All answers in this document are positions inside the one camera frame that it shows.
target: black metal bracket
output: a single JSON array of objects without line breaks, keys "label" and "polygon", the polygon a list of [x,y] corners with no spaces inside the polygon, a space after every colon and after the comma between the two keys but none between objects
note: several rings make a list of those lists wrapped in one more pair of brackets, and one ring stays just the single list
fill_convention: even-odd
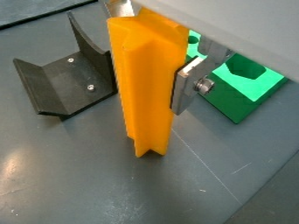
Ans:
[{"label": "black metal bracket", "polygon": [[75,116],[117,92],[111,53],[92,43],[71,12],[68,17],[79,52],[45,66],[13,59],[39,115]]}]

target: gray floor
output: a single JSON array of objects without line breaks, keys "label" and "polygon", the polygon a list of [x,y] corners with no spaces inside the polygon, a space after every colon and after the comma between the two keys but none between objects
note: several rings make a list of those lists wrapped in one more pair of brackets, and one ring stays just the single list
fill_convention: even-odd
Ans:
[{"label": "gray floor", "polygon": [[299,223],[299,153],[225,224]]},{"label": "gray floor", "polygon": [[[100,3],[73,15],[108,49]],[[69,120],[36,115],[13,58],[40,66],[79,48],[64,13],[0,31],[0,223],[220,224],[299,149],[291,81],[235,125],[197,96],[168,154],[135,157],[119,96]]]},{"label": "gray floor", "polygon": [[0,0],[0,28],[87,2],[92,0]]}]

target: green plastic part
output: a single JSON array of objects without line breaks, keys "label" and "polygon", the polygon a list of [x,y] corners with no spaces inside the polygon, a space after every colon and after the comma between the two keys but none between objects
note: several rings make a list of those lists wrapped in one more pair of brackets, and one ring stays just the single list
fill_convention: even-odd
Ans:
[{"label": "green plastic part", "polygon": [[[187,59],[205,58],[197,51],[200,34],[189,33]],[[240,123],[272,93],[287,82],[287,78],[251,59],[235,54],[208,75],[215,88],[203,96],[233,123]]]}]

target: screw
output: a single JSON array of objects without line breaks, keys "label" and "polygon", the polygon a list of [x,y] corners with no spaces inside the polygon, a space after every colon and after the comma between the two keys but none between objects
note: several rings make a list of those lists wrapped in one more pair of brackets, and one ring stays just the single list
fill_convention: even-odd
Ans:
[{"label": "screw", "polygon": [[93,92],[93,91],[95,91],[95,89],[96,89],[96,88],[95,88],[95,86],[93,86],[93,85],[88,85],[88,91],[89,91],[89,92]]},{"label": "screw", "polygon": [[201,95],[209,93],[215,85],[215,82],[209,79],[201,78],[197,82],[193,83],[193,90],[197,91]]}]

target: orange vertical plate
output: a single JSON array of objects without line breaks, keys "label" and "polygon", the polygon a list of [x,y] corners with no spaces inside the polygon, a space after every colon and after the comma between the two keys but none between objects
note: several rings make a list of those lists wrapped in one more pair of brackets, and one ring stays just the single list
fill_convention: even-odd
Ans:
[{"label": "orange vertical plate", "polygon": [[107,21],[127,135],[135,155],[167,152],[173,113],[173,73],[183,65],[188,29],[141,9],[136,17]]}]

